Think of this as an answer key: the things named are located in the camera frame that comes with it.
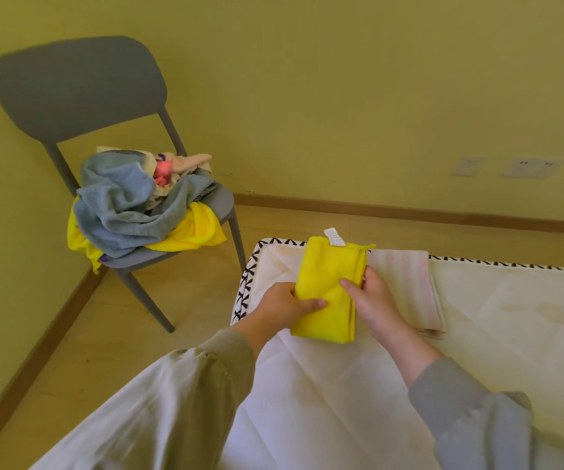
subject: white label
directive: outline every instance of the white label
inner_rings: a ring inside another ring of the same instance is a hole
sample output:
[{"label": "white label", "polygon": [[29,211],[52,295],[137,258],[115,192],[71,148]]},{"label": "white label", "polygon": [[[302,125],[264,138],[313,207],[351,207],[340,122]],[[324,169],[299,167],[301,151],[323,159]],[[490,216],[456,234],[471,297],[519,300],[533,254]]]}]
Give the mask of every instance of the white label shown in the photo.
[{"label": "white label", "polygon": [[338,247],[345,247],[345,241],[341,236],[338,235],[335,228],[331,227],[329,229],[325,229],[324,234],[330,240],[330,245],[337,245]]}]

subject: blue towel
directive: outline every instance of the blue towel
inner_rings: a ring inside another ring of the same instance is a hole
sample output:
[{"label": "blue towel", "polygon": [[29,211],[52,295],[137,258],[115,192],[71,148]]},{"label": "blue towel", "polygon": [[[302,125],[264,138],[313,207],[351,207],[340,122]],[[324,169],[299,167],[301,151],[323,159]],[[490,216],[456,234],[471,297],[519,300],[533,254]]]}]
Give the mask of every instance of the blue towel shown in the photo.
[{"label": "blue towel", "polygon": [[142,245],[159,243],[184,216],[188,205],[215,180],[202,170],[177,182],[151,215],[143,213],[155,181],[143,171],[143,157],[105,151],[82,165],[80,201],[74,214],[82,234],[108,256],[119,258]]}]

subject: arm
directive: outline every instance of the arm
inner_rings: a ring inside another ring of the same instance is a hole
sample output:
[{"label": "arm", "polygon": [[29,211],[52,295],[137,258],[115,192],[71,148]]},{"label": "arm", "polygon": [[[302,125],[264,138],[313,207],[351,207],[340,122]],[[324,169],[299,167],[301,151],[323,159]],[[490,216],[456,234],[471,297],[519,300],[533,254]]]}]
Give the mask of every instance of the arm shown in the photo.
[{"label": "arm", "polygon": [[442,468],[564,469],[564,449],[541,440],[524,394],[489,391],[405,322],[372,268],[364,278],[362,289],[345,279],[341,286],[395,361],[412,405],[436,440]]},{"label": "arm", "polygon": [[163,356],[74,428],[33,470],[213,469],[255,360],[277,332],[325,306],[274,284],[250,315],[190,350]]}]

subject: wall outlet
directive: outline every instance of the wall outlet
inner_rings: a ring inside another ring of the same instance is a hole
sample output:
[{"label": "wall outlet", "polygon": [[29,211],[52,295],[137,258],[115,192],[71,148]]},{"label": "wall outlet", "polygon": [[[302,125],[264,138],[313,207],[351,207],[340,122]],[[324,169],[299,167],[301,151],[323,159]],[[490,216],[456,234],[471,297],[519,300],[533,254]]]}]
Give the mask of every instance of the wall outlet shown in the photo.
[{"label": "wall outlet", "polygon": [[549,178],[564,163],[552,158],[513,158],[500,176],[510,178]]},{"label": "wall outlet", "polygon": [[463,157],[458,165],[452,170],[452,175],[460,177],[472,177],[482,167],[486,157]]}]

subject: ribbed cuff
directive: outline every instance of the ribbed cuff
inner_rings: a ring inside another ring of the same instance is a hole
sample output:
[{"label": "ribbed cuff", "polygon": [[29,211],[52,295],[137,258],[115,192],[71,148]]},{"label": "ribbed cuff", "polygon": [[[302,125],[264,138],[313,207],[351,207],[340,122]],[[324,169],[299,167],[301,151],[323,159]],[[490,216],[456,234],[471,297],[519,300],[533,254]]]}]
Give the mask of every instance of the ribbed cuff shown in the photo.
[{"label": "ribbed cuff", "polygon": [[408,397],[436,438],[489,393],[451,358],[442,358],[412,383]]},{"label": "ribbed cuff", "polygon": [[204,342],[199,349],[214,355],[225,367],[238,406],[254,385],[255,357],[249,342],[239,332],[226,328]]}]

